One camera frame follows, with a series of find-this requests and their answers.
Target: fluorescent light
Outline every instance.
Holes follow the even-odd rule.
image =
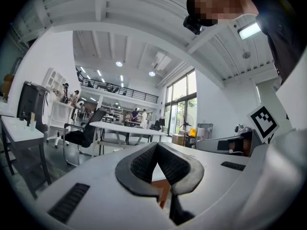
[[[260,103],[261,103],[261,98],[260,98],[260,94],[259,94],[259,89],[258,89],[258,86],[256,86],[256,89],[257,89],[257,93],[258,93],[259,101],[260,101]]]
[[[243,30],[240,29],[238,32],[239,32],[241,39],[244,40],[244,39],[247,39],[250,36],[253,36],[254,34],[256,34],[260,31],[261,31],[261,29],[258,26],[258,24],[253,23],[250,26],[244,28]]]

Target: air conditioner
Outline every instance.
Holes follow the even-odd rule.
[[[166,55],[165,52],[158,52],[152,63],[154,70],[164,70],[165,67],[172,61],[172,59]]]

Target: metal railing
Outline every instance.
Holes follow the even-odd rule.
[[[125,88],[125,87],[121,87],[121,86],[118,86],[112,83],[101,82],[98,80],[84,78],[82,74],[79,75],[79,82],[81,86],[94,88],[98,90],[104,90],[104,91],[108,91],[108,92],[112,92],[112,93],[116,93],[120,95],[125,95],[128,97],[132,97],[132,98],[147,101],[147,102],[152,102],[152,103],[158,102],[158,96],[144,93],[144,92],[137,91],[137,90],[132,90],[132,89]]]

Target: dark shirt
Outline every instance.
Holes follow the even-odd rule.
[[[268,37],[274,64],[283,82],[300,60],[307,44],[301,3],[304,0],[252,0],[256,22]]]
[[[136,117],[136,118],[132,118],[133,122],[138,121],[138,115],[139,115],[138,111],[133,111],[132,112],[132,117]]]

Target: camera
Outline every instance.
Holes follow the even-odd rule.
[[[188,28],[195,35],[199,35],[201,33],[201,24],[199,21],[194,20],[191,16],[187,16],[185,18],[183,26]]]

